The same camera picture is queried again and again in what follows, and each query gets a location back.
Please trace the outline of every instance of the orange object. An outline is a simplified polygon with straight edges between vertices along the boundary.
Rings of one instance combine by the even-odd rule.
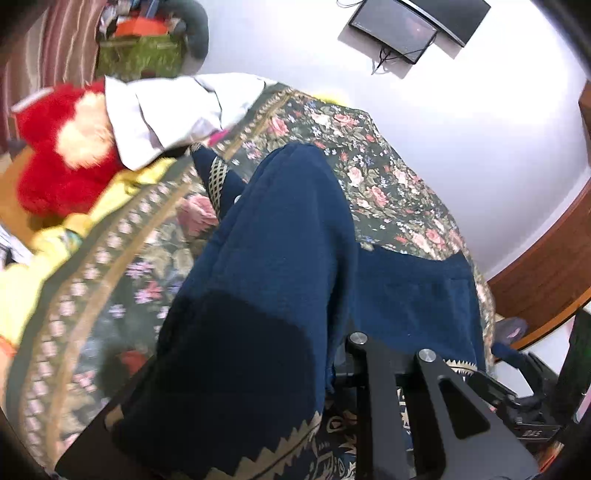
[[[126,20],[117,25],[114,37],[149,37],[154,35],[166,35],[168,27],[162,20],[153,18],[137,17]]]
[[[17,354],[17,349],[0,335],[0,353],[4,353],[8,358],[13,358]]]

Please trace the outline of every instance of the stuffed toy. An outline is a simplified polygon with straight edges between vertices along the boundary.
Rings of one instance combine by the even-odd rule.
[[[21,138],[35,151],[17,197],[35,215],[87,213],[124,168],[107,115],[104,80],[86,88],[59,85],[14,117]]]

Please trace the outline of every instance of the white wall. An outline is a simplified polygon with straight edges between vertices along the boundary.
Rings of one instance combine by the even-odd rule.
[[[551,334],[543,337],[542,340],[523,350],[523,353],[536,354],[556,374],[559,374],[569,352],[569,339],[573,331],[573,324],[574,317]],[[526,397],[533,393],[521,372],[505,362],[495,365],[495,376],[504,386],[517,393],[518,397]]]
[[[448,205],[489,277],[590,176],[577,106],[584,72],[530,0],[488,0],[465,48],[438,38],[412,68],[400,60],[375,75],[379,45],[345,27],[355,9],[335,0],[201,2],[210,18],[202,73],[255,73],[368,111]]]

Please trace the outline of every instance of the red object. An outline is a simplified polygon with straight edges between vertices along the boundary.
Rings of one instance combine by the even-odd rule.
[[[85,89],[57,86],[15,114],[21,137],[35,151],[19,180],[17,197],[35,215],[88,213],[111,178],[124,168],[114,142],[98,164],[90,167],[70,168],[56,152],[58,134],[74,118],[76,102],[88,91],[104,93],[104,80]]]
[[[149,37],[154,35],[166,35],[168,27],[162,20],[137,17],[126,20],[117,25],[114,37],[133,35],[136,37]]]
[[[140,353],[136,350],[123,352],[119,355],[119,359],[121,359],[121,362],[127,367],[130,377],[133,377],[137,372],[139,372],[144,364],[148,361],[143,353]]]
[[[209,146],[211,147],[212,145],[221,142],[229,131],[230,130],[221,130],[212,134],[212,136],[209,137]]]
[[[0,351],[4,352],[10,358],[13,358],[17,354],[17,349],[2,335],[0,335]]]

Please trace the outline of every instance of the yellow blanket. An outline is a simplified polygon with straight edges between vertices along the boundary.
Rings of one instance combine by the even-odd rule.
[[[37,232],[32,241],[30,265],[12,264],[0,272],[0,336],[16,347],[35,308],[46,279],[78,249],[67,231],[85,238],[108,214],[118,210],[139,191],[139,186],[156,184],[175,162],[160,158],[138,171],[120,171],[109,183],[89,213],[73,213],[60,226]]]

